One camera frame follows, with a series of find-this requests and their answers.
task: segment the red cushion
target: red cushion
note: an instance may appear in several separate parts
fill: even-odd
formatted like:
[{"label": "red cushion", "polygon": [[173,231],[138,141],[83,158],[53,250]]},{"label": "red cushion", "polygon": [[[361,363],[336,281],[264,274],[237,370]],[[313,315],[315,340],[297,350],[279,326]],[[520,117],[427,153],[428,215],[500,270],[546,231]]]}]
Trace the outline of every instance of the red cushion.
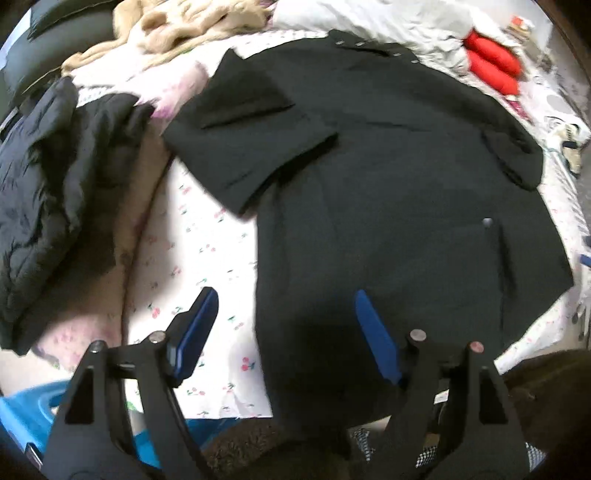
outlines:
[{"label": "red cushion", "polygon": [[483,59],[499,67],[503,72],[513,77],[518,77],[521,74],[519,60],[509,50],[501,47],[490,38],[481,37],[472,30],[464,40],[464,45],[468,50],[477,52]]},{"label": "red cushion", "polygon": [[470,71],[503,95],[519,95],[517,80],[499,67],[483,59],[478,53],[468,50]]}]

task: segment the quilted jacket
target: quilted jacket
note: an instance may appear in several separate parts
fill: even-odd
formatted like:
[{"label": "quilted jacket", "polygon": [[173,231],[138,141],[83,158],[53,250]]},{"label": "quilted jacket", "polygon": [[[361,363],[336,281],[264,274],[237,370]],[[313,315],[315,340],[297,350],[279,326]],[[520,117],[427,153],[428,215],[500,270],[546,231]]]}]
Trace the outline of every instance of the quilted jacket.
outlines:
[{"label": "quilted jacket", "polygon": [[77,100],[58,80],[0,147],[0,346],[19,354],[113,264],[113,219],[152,113],[128,94]]}]

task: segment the white fabric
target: white fabric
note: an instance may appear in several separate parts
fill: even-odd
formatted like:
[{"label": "white fabric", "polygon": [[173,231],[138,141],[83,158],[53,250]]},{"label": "white fabric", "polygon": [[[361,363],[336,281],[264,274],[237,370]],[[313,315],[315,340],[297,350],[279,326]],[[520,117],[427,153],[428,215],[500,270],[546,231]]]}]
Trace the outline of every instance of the white fabric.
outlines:
[{"label": "white fabric", "polygon": [[398,42],[456,73],[469,67],[462,39],[472,29],[470,9],[452,0],[279,0],[272,24]]}]

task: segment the gray fabric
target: gray fabric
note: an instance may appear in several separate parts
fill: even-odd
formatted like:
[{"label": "gray fabric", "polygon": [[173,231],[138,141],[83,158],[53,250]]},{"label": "gray fabric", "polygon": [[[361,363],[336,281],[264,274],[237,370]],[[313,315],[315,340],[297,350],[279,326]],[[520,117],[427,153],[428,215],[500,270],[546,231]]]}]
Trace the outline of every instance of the gray fabric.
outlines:
[{"label": "gray fabric", "polygon": [[106,40],[113,40],[108,5],[64,20],[34,40],[22,35],[8,52],[4,67],[9,104],[18,105],[30,86],[58,73],[70,55]]},{"label": "gray fabric", "polygon": [[105,6],[113,9],[118,3],[119,0],[41,0],[31,8],[28,38],[37,38],[48,28],[72,15]]}]

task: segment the black coat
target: black coat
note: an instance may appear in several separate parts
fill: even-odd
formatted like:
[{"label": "black coat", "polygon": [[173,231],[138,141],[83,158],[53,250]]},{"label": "black coat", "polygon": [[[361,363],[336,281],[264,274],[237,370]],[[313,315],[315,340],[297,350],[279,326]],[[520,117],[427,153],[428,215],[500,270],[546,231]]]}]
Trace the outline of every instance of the black coat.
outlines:
[{"label": "black coat", "polygon": [[0,147],[0,346],[20,354],[115,264],[113,220],[153,111],[129,94],[77,101],[58,80]]},{"label": "black coat", "polygon": [[383,413],[358,289],[398,342],[421,328],[497,356],[573,284],[537,143],[399,45],[331,32],[229,51],[164,137],[228,209],[256,209],[265,384],[304,430]]}]

